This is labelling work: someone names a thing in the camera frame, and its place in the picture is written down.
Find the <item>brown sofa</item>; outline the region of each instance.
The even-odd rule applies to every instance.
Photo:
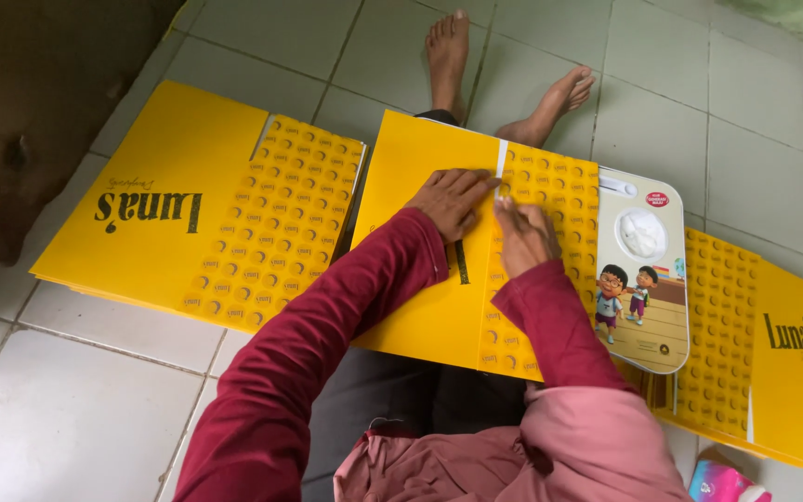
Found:
[[[183,0],[0,0],[0,262],[17,260]]]

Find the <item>cartoon boy with glasses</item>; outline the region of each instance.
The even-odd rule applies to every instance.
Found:
[[[599,324],[605,323],[609,332],[606,341],[615,343],[612,332],[616,330],[616,316],[621,316],[623,310],[619,295],[627,284],[627,273],[618,265],[608,264],[603,267],[599,275],[599,291],[597,291],[597,314],[595,330],[599,331]]]

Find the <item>person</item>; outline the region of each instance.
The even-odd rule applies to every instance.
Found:
[[[594,329],[599,331],[601,324],[606,324],[608,336],[606,342],[612,345],[616,342],[612,334],[616,330],[616,317],[620,317],[622,302],[619,295],[627,284],[625,269],[615,264],[603,267],[599,274],[599,288],[597,289],[597,314],[594,315]]]
[[[461,11],[431,28],[433,109],[421,116],[464,120],[467,30]],[[540,146],[587,99],[589,72],[554,84],[499,136]],[[434,172],[263,326],[219,378],[175,500],[689,500],[661,428],[593,336],[538,206],[495,204],[509,281],[493,302],[532,341],[545,389],[350,348],[448,279],[445,246],[498,183],[487,170]]]
[[[656,269],[645,265],[637,271],[637,285],[631,294],[631,304],[629,309],[631,314],[627,316],[628,321],[636,319],[637,325],[643,325],[643,311],[650,306],[650,288],[658,286],[658,272]]]

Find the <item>luna's logo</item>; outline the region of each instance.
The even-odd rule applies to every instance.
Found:
[[[797,348],[803,350],[803,326],[776,326],[776,337],[774,337],[774,327],[770,324],[770,315],[764,314],[764,322],[767,323],[767,337],[770,338],[770,348]]]
[[[139,220],[181,220],[182,203],[184,198],[191,198],[191,208],[187,214],[187,233],[197,233],[197,218],[200,215],[200,202],[204,194],[119,194],[119,209],[117,215],[123,222],[128,222],[132,218]],[[95,220],[98,222],[106,221],[111,217],[111,205],[117,199],[113,192],[105,192],[98,198],[98,210],[95,213]],[[105,232],[114,233],[117,231],[116,220],[111,220],[105,227]]]

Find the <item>white tile floor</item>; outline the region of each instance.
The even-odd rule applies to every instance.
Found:
[[[711,0],[191,0],[18,264],[0,266],[0,501],[171,499],[186,431],[249,338],[27,273],[156,84],[373,144],[385,108],[429,107],[423,38],[457,6],[475,25],[471,129],[525,116],[589,64],[592,99],[546,148],[670,183],[690,225],[803,277],[803,43],[777,28]],[[688,479],[707,445],[666,432]],[[803,502],[803,470],[727,454],[778,501]]]

